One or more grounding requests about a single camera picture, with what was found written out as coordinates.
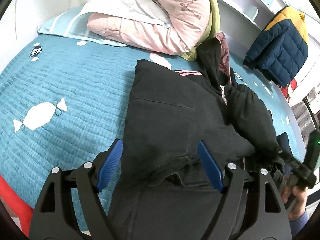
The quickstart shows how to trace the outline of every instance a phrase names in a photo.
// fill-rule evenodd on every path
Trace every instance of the human hand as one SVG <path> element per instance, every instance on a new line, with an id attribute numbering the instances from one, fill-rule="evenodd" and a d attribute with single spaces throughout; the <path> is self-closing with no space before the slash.
<path id="1" fill-rule="evenodd" d="M 308 194 L 307 189 L 302 190 L 298 186 L 285 186 L 281 193 L 281 198 L 284 204 L 287 203 L 290 194 L 293 194 L 297 198 L 297 203 L 288 214 L 289 221 L 294 221 L 301 217 L 306 211 Z"/>

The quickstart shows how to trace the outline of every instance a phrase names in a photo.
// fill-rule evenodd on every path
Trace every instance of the metal screw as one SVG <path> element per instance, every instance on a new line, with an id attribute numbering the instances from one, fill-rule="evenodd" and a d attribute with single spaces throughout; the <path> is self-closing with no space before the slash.
<path id="1" fill-rule="evenodd" d="M 235 170 L 237 168 L 237 165 L 235 165 L 234 163 L 229 163 L 228 164 L 228 168 L 232 169 L 232 170 Z"/>
<path id="2" fill-rule="evenodd" d="M 261 172 L 263 175 L 267 175 L 267 174 L 268 174 L 268 171 L 267 171 L 266 169 L 264 169 L 264 168 L 262 168 L 262 169 L 260 170 L 260 172 Z"/>
<path id="3" fill-rule="evenodd" d="M 60 169 L 59 169 L 58 167 L 54 167 L 51 172 L 52 172 L 53 174 L 56 174 L 56 173 L 59 172 L 59 170 L 60 170 Z"/>
<path id="4" fill-rule="evenodd" d="M 92 163 L 91 162 L 87 162 L 85 164 L 83 164 L 85 169 L 90 169 L 92 167 Z"/>

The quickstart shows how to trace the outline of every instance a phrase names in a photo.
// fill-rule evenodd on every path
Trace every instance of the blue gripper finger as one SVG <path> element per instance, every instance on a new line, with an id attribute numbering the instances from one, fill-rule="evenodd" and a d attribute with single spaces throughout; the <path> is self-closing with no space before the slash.
<path id="1" fill-rule="evenodd" d="M 113 172 L 118 166 L 118 163 L 122 156 L 123 143 L 122 140 L 118 140 L 111 150 L 109 156 L 98 171 L 96 189 L 101 192 L 106 188 L 112 178 Z"/>
<path id="2" fill-rule="evenodd" d="M 226 188 L 223 184 L 223 172 L 203 141 L 198 143 L 197 153 L 212 186 L 219 192 L 223 192 Z"/>

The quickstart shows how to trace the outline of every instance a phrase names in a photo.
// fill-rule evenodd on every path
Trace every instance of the pillowcase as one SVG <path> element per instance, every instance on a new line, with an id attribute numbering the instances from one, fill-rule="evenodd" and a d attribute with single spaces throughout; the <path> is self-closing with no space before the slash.
<path id="1" fill-rule="evenodd" d="M 38 33 L 52 34 L 67 38 L 93 41 L 99 44 L 108 44 L 116 47 L 125 47 L 126 44 L 111 41 L 87 29 L 91 13 L 80 14 L 83 5 L 72 8 L 57 17 L 50 19 L 38 27 Z"/>
<path id="2" fill-rule="evenodd" d="M 172 28 L 168 13 L 156 0 L 91 0 L 81 14 L 95 12 Z"/>

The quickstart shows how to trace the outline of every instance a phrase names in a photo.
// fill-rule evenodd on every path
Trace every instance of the pink stripe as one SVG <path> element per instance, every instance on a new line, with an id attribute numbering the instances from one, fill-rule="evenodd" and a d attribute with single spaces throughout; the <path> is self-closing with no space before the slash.
<path id="1" fill-rule="evenodd" d="M 199 71 L 192 71 L 192 70 L 175 70 L 177 73 L 182 73 L 182 72 L 192 72 L 192 73 L 200 73 Z"/>
<path id="2" fill-rule="evenodd" d="M 178 73 L 179 75 L 181 76 L 187 76 L 187 75 L 199 75 L 199 76 L 202 76 L 201 73 L 189 73 L 189 72 L 186 72 L 186 73 Z"/>

